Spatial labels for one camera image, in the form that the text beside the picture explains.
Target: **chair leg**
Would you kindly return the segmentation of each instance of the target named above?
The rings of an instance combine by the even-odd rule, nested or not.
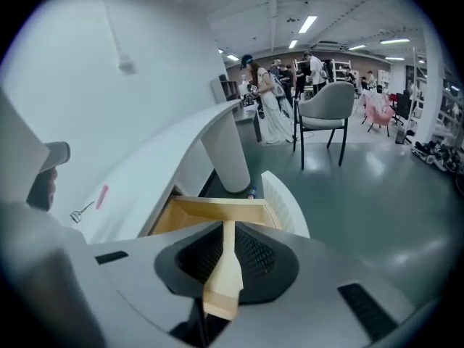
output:
[[[332,134],[331,134],[331,137],[328,140],[327,148],[331,146],[331,142],[332,142],[332,138],[334,137],[334,134],[335,134],[335,129],[332,129]]]
[[[299,135],[302,140],[302,170],[305,169],[305,138],[303,137],[303,119],[299,116]]]
[[[293,152],[297,148],[297,107],[298,104],[296,101],[293,102],[293,121],[294,121],[294,129],[293,129]]]
[[[347,144],[347,133],[348,133],[348,119],[345,119],[345,126],[343,129],[343,142],[341,143],[339,166],[341,166],[341,162],[343,161],[343,155],[345,154],[345,144]]]

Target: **pink tag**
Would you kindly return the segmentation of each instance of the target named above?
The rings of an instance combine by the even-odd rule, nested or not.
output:
[[[102,205],[102,203],[103,203],[103,200],[104,200],[104,197],[105,197],[105,195],[107,194],[107,192],[108,192],[108,186],[105,184],[105,185],[103,186],[103,188],[101,189],[101,193],[100,193],[99,200],[98,200],[98,202],[96,203],[96,209],[97,209],[97,210],[101,207],[101,205]]]

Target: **white curved desk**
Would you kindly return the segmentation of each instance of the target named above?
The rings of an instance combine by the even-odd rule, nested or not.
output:
[[[230,192],[247,189],[248,167],[232,116],[239,102],[217,104],[187,117],[119,164],[83,205],[97,203],[103,185],[108,185],[101,207],[89,207],[76,225],[86,241],[98,244],[147,234],[173,190],[183,158],[199,139],[224,188]]]

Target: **pink chair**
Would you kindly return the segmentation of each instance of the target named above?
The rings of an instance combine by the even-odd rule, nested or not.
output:
[[[368,132],[370,132],[374,124],[378,124],[379,127],[381,125],[386,126],[386,134],[387,136],[390,136],[389,123],[394,115],[394,110],[390,106],[384,106],[382,107],[382,109],[382,113],[377,112],[376,107],[372,104],[370,99],[366,97],[364,121],[366,121],[366,119],[369,119],[369,121],[372,122],[372,125],[370,126]]]

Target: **pile of shoes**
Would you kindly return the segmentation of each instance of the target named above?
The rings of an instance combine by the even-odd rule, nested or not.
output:
[[[455,149],[433,141],[415,142],[411,152],[426,164],[433,164],[442,172],[453,175],[457,191],[464,196],[464,162]]]

